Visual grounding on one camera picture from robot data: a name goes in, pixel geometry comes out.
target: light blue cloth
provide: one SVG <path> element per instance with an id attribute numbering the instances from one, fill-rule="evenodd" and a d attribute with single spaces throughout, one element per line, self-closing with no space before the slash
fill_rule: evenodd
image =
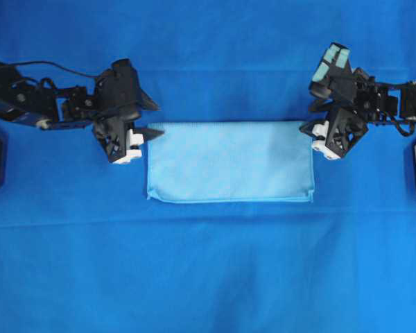
<path id="1" fill-rule="evenodd" d="M 152 123 L 148 197 L 169 203 L 311 202 L 311 139 L 302 123 Z"/>

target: robotic arm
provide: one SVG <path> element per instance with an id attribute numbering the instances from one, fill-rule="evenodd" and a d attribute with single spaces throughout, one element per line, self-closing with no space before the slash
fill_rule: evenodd
<path id="1" fill-rule="evenodd" d="M 19 65 L 45 63 L 74 74 L 93 78 L 95 89 L 57 88 L 50 78 L 37 82 L 23 77 Z M 65 99 L 59 112 L 57 99 Z M 163 134 L 136 128 L 140 110 L 158 110 L 157 104 L 140 88 L 137 71 L 128 59 L 112 64 L 99 76 L 88 76 L 52 62 L 0 62 L 0 119 L 35 126 L 42 130 L 65 130 L 93 125 L 93 134 L 111 163 L 125 164 L 141 157 L 139 146 Z"/>
<path id="2" fill-rule="evenodd" d="M 310 111 L 327 115 L 300 130 L 314 138 L 313 149 L 329 160 L 345 157 L 367 133 L 369 123 L 393 125 L 406 137 L 415 131 L 416 82 L 379 83 L 361 68 L 352 70 L 349 49 L 343 45 L 332 43 L 327 49 L 309 90 L 316 97 Z M 400 100 L 389 95 L 394 90 L 400 91 Z"/>

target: screw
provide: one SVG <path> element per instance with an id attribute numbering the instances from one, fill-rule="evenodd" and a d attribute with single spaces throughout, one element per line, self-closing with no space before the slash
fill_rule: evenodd
<path id="1" fill-rule="evenodd" d="M 25 95 L 23 95 L 23 94 L 18 94 L 18 95 L 17 95 L 17 100 L 18 100 L 20 103 L 23 103 L 24 101 L 26 101 L 26 97 L 25 97 Z"/>

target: black cable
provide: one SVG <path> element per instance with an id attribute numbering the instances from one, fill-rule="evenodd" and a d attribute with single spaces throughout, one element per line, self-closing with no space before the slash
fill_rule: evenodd
<path id="1" fill-rule="evenodd" d="M 9 68 L 9 67 L 17 67 L 17 66 L 27 66 L 27 65 L 51 65 L 51 66 L 57 67 L 57 68 L 59 68 L 63 71 L 67 71 L 71 74 L 75 74 L 75 75 L 78 75 L 78 76 L 84 76 L 85 78 L 97 78 L 98 77 L 96 75 L 89 75 L 89 74 L 80 73 L 79 71 L 74 71 L 73 69 L 68 69 L 66 67 L 63 67 L 62 65 L 56 64 L 55 62 L 45 61 L 45 60 L 14 62 L 12 64 L 1 65 L 0 69 Z"/>
<path id="2" fill-rule="evenodd" d="M 413 135 L 415 133 L 415 129 L 416 129 L 416 125 L 414 122 L 410 122 L 409 126 L 410 126 L 410 132 L 407 132 L 406 130 L 404 130 L 401 127 L 401 124 L 396 120 L 396 118 L 394 116 L 392 116 L 391 114 L 388 114 L 388 112 L 386 112 L 385 110 L 382 110 L 382 112 L 391 119 L 391 122 L 393 123 L 393 125 L 395 125 L 397 131 L 399 133 L 401 133 L 404 137 L 409 137 L 411 135 Z"/>

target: blue tablecloth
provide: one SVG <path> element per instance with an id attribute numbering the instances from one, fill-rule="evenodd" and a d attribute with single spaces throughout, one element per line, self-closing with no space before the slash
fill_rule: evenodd
<path id="1" fill-rule="evenodd" d="M 307 119 L 331 41 L 416 80 L 416 1 L 0 0 L 0 60 L 99 74 L 129 57 L 162 107 L 142 124 Z M 90 129 L 0 129 L 0 332 L 416 332 L 416 135 L 315 154 L 313 204 L 172 205 Z"/>

